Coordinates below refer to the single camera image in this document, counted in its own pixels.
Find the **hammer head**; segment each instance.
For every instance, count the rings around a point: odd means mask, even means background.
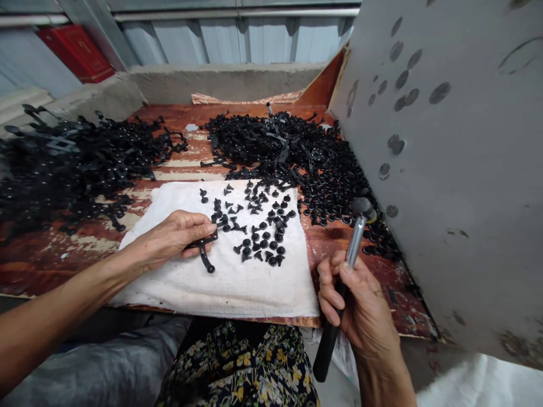
[[[368,223],[372,223],[377,219],[377,213],[367,198],[355,198],[352,201],[351,208],[354,215],[365,217]]]

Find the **wooden table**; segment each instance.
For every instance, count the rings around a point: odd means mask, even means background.
[[[296,116],[310,117],[318,113],[317,122],[325,117],[332,125],[334,119],[326,113],[326,106],[272,105],[274,111],[288,111]],[[188,139],[188,151],[174,153],[171,159],[154,170],[157,181],[139,180],[134,188],[126,190],[135,199],[124,218],[120,220],[130,230],[150,205],[150,193],[163,183],[171,181],[222,180],[228,169],[222,166],[200,167],[200,161],[210,161],[213,156],[207,131],[185,131],[188,124],[203,125],[209,118],[230,110],[232,114],[267,116],[265,105],[149,105],[134,115],[151,122],[162,115],[170,131],[182,132]],[[308,259],[313,284],[318,290],[318,263],[338,249],[347,249],[351,236],[342,222],[329,223],[327,227],[311,226],[309,217],[302,216],[307,236]],[[117,250],[123,237],[109,220],[99,219],[82,223],[77,234],[67,236],[58,232],[60,223],[46,232],[28,233],[14,239],[0,249],[0,295],[29,298],[39,296],[67,281],[76,273]],[[393,311],[394,323],[401,335],[430,338],[436,335],[435,327],[423,303],[405,289],[410,282],[402,263],[392,263],[381,257],[360,256],[382,285],[385,297]],[[147,306],[137,309],[168,311]],[[318,326],[319,318],[268,318],[268,322],[298,326]]]

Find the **white towel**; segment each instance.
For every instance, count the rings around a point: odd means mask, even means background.
[[[176,259],[168,262],[158,270],[151,271],[130,284],[115,296],[111,304],[144,304],[168,308],[190,315],[206,315],[224,318],[265,318],[265,317],[316,317],[319,315],[318,301],[309,272],[307,260],[307,245],[302,229],[296,201],[298,192],[295,188],[286,192],[279,191],[279,197],[273,198],[271,188],[269,202],[262,204],[263,211],[251,215],[247,210],[244,190],[247,181],[230,181],[234,187],[232,193],[224,196],[226,181],[209,182],[174,182],[162,185],[153,190],[152,203],[145,215],[126,233],[120,244],[125,247],[135,238],[150,230],[163,221],[171,212],[183,209],[190,212],[200,212],[209,217],[214,213],[213,201],[222,201],[224,213],[228,210],[226,202],[238,204],[243,209],[237,215],[240,226],[247,225],[248,235],[241,231],[223,232],[219,228],[218,240],[213,243],[212,251],[208,254],[211,264],[216,268],[215,273],[209,274],[200,258]],[[201,203],[200,188],[207,191],[208,203]],[[234,246],[242,243],[243,239],[251,238],[251,226],[265,222],[272,204],[282,202],[283,196],[290,196],[291,201],[285,213],[296,212],[285,229],[283,246],[286,249],[285,259],[281,267],[271,267],[254,257],[242,263],[241,256],[233,250]],[[275,225],[267,226],[266,230],[273,235]],[[260,240],[265,231],[259,231]]]

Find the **floral skirt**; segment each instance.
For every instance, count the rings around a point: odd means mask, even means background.
[[[296,327],[269,325],[261,340],[251,341],[237,326],[223,322],[186,350],[182,347],[156,405],[320,406]]]

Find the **corrugated metal wall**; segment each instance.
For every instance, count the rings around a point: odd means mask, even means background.
[[[0,29],[0,97],[28,85],[54,98],[83,86],[32,28]]]
[[[326,62],[353,18],[224,18],[121,24],[142,65]]]

